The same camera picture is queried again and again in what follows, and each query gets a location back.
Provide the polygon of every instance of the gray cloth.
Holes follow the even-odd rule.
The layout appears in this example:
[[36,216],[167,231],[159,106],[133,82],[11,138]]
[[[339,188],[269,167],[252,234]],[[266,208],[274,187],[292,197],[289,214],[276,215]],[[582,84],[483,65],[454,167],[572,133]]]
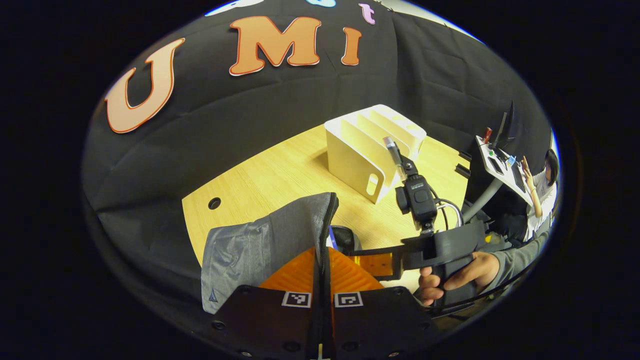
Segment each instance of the gray cloth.
[[260,285],[315,247],[330,198],[302,197],[254,222],[211,229],[202,258],[202,308],[215,314],[238,286]]
[[548,237],[549,232],[545,231],[537,238],[529,240],[523,247],[492,252],[491,254],[498,258],[500,270],[498,270],[498,274],[482,293],[500,286],[529,266],[544,249]]

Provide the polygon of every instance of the white file organizer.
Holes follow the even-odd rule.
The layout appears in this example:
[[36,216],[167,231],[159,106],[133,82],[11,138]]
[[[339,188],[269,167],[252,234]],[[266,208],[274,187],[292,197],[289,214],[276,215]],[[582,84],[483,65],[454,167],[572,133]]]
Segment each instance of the white file organizer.
[[324,123],[329,172],[377,204],[400,178],[385,147],[384,137],[415,161],[427,136],[425,130],[385,105],[331,119]]

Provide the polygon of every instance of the white shirt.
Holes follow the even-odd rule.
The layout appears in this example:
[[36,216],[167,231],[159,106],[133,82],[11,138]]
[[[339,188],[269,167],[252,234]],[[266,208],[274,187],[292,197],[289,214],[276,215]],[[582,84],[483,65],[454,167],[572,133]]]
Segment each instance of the white shirt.
[[547,219],[547,216],[551,214],[551,210],[556,203],[556,183],[552,186],[548,185],[545,171],[542,170],[539,174],[533,177],[533,186],[536,187],[536,193],[540,200],[540,207],[542,208],[542,216],[536,217],[536,208],[533,206],[527,206],[527,233],[525,234],[524,241],[529,241],[533,237],[533,232],[540,228],[540,225]]

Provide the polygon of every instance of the hand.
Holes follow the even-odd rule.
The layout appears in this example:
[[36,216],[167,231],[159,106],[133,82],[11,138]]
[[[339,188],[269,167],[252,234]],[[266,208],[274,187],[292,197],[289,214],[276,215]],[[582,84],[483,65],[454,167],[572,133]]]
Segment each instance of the hand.
[[529,187],[529,191],[533,190],[533,175],[531,175],[531,171],[529,170],[527,158],[524,156],[522,156],[522,172],[524,172],[524,177],[527,182],[527,186]]
[[[469,281],[475,280],[478,293],[481,293],[487,285],[491,284],[498,274],[498,270],[500,270],[498,258],[487,252],[474,252],[472,255],[474,260],[456,272],[444,283],[445,290],[457,289],[466,285]],[[418,280],[418,284],[420,285],[419,294],[425,306],[433,304],[434,300],[444,295],[444,291],[437,288],[437,286],[440,285],[440,277],[432,275],[432,271],[433,269],[430,266],[420,269],[420,279]]]

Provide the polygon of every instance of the person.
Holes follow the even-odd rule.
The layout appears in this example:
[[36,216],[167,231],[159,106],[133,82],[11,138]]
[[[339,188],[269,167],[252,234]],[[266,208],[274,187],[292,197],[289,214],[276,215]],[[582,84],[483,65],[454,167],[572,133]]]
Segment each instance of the person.
[[556,203],[556,180],[559,163],[556,153],[549,149],[545,155],[545,169],[535,176],[531,175],[527,158],[522,157],[522,171],[525,175],[527,193],[533,206],[527,206],[525,214],[505,214],[489,225],[486,233],[494,232],[507,236],[514,247],[521,247],[529,241],[540,228]]
[[[474,260],[446,280],[444,291],[457,289],[470,281],[476,282],[479,295],[495,289],[529,266],[544,249],[548,237],[549,230],[520,248],[492,253],[474,252]],[[420,269],[417,296],[425,306],[432,305],[434,300],[444,295],[444,291],[437,287],[441,278],[432,272],[430,266]]]

